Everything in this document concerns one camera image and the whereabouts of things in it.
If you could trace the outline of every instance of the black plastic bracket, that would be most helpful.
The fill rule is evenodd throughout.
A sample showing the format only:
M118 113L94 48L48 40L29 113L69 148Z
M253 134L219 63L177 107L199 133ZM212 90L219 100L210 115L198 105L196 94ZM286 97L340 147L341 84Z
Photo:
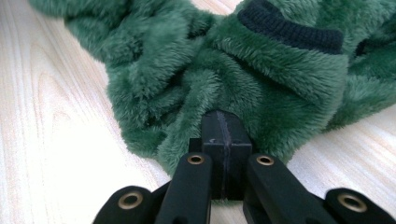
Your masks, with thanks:
M94 224L207 224L210 200L243 201L248 224L396 224L386 211L351 189L325 200L309 193L277 158L254 153L239 118L223 111L203 116L202 138L191 139L173 179L149 192L115 192Z

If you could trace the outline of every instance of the metal grommet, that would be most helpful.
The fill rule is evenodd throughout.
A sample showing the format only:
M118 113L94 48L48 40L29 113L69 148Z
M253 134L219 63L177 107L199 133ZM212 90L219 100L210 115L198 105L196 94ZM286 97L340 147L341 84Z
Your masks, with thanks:
M136 208L139 204L143 202L143 195L139 191L131 191L122 195L119 199L119 207L128 210Z
M367 211L366 203L352 194L343 193L338 195L337 199L341 205L354 212L363 213Z
M204 163L205 159L204 159L204 157L202 157L202 156L193 155L193 156L190 156L190 157L187 159L187 161L188 161L190 164L199 165L199 164L201 164L201 163Z
M257 158L257 162L261 165L273 165L274 159L268 156L260 156Z

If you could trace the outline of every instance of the light wood surface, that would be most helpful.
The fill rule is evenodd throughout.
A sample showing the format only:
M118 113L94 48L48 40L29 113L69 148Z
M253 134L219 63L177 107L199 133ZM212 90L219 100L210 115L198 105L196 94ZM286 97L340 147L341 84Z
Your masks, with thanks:
M227 14L239 0L194 0ZM62 21L0 0L0 223L91 223L117 189L169 180L128 152L106 98L104 66ZM360 191L396 217L396 105L319 135L288 164L308 190ZM241 204L211 223L246 223Z

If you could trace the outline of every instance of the green fuzzy garment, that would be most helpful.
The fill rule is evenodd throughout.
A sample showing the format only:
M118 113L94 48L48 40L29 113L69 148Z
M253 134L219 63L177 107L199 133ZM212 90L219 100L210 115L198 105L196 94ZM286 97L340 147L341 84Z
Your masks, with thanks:
M245 0L229 16L188 0L30 3L106 65L126 145L169 174L210 110L235 113L259 151L287 161L396 103L394 0Z

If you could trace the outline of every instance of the black ribbed cuff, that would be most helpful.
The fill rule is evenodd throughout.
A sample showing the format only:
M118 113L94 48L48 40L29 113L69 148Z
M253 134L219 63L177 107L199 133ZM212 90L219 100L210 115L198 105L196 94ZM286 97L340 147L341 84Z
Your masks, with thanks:
M252 0L237 16L250 31L267 35L283 44L330 54L341 53L341 32L321 30L287 21L279 9L266 0Z

